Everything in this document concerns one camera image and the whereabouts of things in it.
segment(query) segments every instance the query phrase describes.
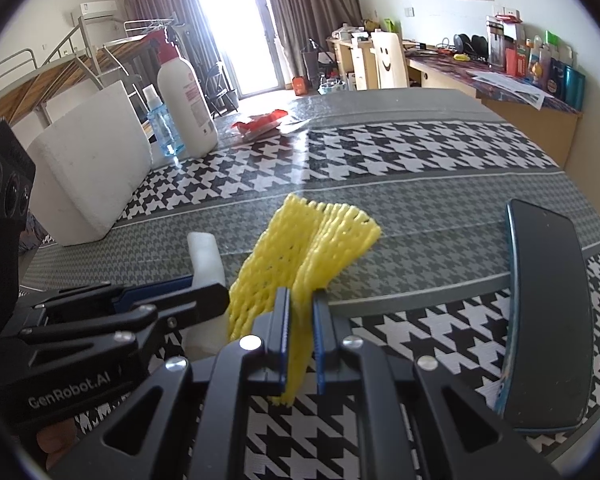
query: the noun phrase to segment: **brown curtain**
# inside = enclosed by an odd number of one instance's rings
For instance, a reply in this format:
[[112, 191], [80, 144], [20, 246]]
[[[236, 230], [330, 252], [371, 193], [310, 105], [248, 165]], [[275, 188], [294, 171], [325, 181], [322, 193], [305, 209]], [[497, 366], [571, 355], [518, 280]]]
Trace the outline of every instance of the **brown curtain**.
[[362, 24], [358, 0], [271, 0], [271, 10], [293, 76], [305, 75], [301, 51], [309, 38], [326, 47], [342, 23]]
[[150, 20], [169, 18], [174, 12], [180, 22], [192, 27], [191, 45], [187, 45], [189, 59], [197, 70], [199, 78], [216, 62], [220, 61], [218, 47], [211, 33], [208, 19], [200, 0], [124, 0], [125, 9], [130, 20]]

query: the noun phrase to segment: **transparent blue bottle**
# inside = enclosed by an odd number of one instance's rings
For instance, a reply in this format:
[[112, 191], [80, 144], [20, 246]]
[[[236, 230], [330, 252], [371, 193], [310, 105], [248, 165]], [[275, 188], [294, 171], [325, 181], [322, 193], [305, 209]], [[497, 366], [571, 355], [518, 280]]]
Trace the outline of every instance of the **transparent blue bottle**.
[[167, 107], [162, 103], [162, 99], [158, 96], [153, 85], [144, 88], [142, 92], [144, 92], [147, 105], [151, 110], [146, 118], [151, 124], [151, 129], [154, 131], [160, 149], [164, 156], [177, 155], [184, 149], [184, 143], [180, 139]]

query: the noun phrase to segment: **houndstooth tablecloth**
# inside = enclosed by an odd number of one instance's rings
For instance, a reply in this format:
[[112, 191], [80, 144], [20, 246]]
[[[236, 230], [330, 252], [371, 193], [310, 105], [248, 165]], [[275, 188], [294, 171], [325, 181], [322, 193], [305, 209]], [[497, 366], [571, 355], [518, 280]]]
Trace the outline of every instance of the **houndstooth tablecloth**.
[[[352, 203], [382, 237], [329, 287], [334, 312], [387, 353], [434, 355], [493, 405], [509, 316], [504, 222], [511, 198], [567, 215], [583, 247], [595, 315], [587, 418], [600, 407], [600, 218], [540, 148], [455, 91], [342, 92], [294, 102], [282, 134], [152, 171], [104, 240], [47, 239], [23, 291], [190, 273], [186, 233], [211, 232], [231, 282], [288, 192]], [[180, 354], [179, 334], [156, 355]], [[77, 418], [89, 431], [110, 412]], [[310, 371], [290, 407], [250, 401], [250, 479], [358, 478], [355, 406], [319, 397]], [[570, 434], [528, 437], [549, 454]]]

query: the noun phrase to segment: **glass door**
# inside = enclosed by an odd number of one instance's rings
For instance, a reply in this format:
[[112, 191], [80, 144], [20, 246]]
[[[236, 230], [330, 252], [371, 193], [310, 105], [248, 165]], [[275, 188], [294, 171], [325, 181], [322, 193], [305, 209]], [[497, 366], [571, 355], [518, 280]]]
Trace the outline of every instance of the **glass door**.
[[201, 0], [239, 98], [284, 88], [267, 0]]

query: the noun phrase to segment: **green object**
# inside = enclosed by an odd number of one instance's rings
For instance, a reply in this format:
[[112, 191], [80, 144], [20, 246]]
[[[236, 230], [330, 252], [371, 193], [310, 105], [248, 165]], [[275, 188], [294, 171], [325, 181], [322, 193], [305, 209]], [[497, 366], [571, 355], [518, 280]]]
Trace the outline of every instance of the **green object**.
[[558, 44], [560, 43], [560, 38], [558, 38], [558, 36], [556, 36], [554, 33], [546, 30], [544, 32], [544, 42], [558, 47]]
[[386, 27], [387, 32], [396, 32], [395, 23], [392, 21], [391, 18], [384, 19], [384, 26]]

